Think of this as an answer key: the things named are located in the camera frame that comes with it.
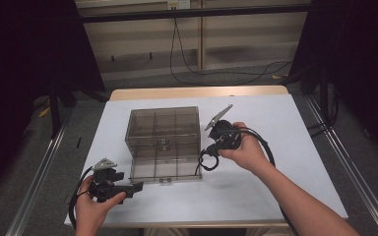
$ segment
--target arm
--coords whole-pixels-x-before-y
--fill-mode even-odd
[[[244,123],[234,125],[246,127]],[[339,215],[276,169],[254,137],[243,135],[239,149],[222,149],[220,155],[251,171],[269,188],[299,235],[358,235]]]
[[[93,176],[88,176],[82,183],[79,193],[88,190]],[[76,202],[76,235],[96,235],[102,226],[108,211],[125,199],[125,193],[119,193],[105,203],[97,203],[88,193],[79,196]]]

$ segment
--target transparent storage container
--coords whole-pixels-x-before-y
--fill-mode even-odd
[[[198,107],[132,110],[125,142],[133,156],[131,182],[201,179]]]

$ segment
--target white tabletop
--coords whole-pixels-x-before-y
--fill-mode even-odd
[[[213,140],[204,128],[212,117],[233,107],[222,117],[243,121],[269,143],[277,168],[294,183],[330,207],[341,217],[346,210],[313,145],[289,94],[256,96],[191,97],[108,101],[101,116],[84,171],[102,158],[118,164],[117,171],[129,184],[132,156],[125,133],[132,109],[198,106],[201,148]],[[214,165],[213,158],[205,164]],[[171,184],[147,183],[142,192],[124,205],[113,208],[104,226],[197,227],[258,226],[284,222],[278,203],[266,186],[249,171],[220,157],[214,171],[203,171],[203,179]]]

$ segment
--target white wall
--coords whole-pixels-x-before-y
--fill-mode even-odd
[[[192,0],[191,8],[308,3],[309,0]],[[166,10],[159,0],[77,0],[82,15]],[[306,13],[177,19],[185,56],[198,70],[265,65],[294,55]],[[174,20],[85,24],[104,80],[169,74]],[[177,36],[173,71],[187,71]]]

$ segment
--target person's right arm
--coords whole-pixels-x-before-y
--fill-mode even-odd
[[[246,127],[241,122],[234,125]],[[220,155],[251,171],[269,188],[299,235],[358,235],[339,215],[276,169],[254,137],[243,135],[239,149],[222,149]]]

